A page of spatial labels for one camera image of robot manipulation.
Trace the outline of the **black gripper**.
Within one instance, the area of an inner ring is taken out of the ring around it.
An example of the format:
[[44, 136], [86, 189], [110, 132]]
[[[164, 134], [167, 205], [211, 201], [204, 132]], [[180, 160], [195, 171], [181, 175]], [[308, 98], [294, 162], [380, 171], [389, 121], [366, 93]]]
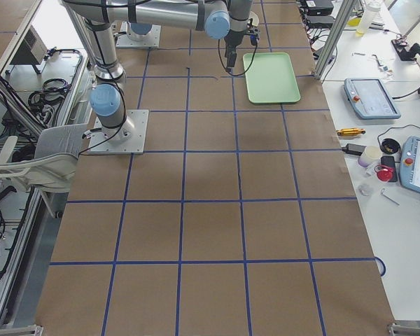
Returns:
[[233, 31], [230, 30], [225, 37], [225, 58], [227, 69], [232, 69], [237, 60], [237, 48], [242, 43], [246, 30]]

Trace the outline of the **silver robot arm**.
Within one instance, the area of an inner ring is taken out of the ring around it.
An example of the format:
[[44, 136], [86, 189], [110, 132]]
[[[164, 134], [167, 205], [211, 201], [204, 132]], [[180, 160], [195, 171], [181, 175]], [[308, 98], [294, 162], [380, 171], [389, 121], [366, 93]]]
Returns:
[[250, 1], [63, 1], [77, 32], [87, 42], [98, 80], [122, 97], [126, 75], [116, 54], [112, 24], [168, 26], [203, 31], [225, 42], [225, 67], [235, 66], [237, 47], [245, 36], [254, 38], [257, 27]]

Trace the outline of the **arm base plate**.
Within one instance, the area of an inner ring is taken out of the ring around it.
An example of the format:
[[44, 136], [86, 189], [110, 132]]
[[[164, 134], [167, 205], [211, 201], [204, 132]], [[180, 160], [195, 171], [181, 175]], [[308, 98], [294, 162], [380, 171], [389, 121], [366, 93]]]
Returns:
[[102, 127], [97, 118], [94, 128], [100, 128], [90, 134], [87, 154], [91, 155], [119, 155], [144, 153], [146, 130], [148, 126], [149, 110], [127, 110], [126, 121], [121, 128], [109, 129]]
[[120, 31], [117, 33], [116, 48], [158, 48], [160, 44], [161, 26], [152, 25], [147, 29], [132, 29], [133, 24], [122, 22]]

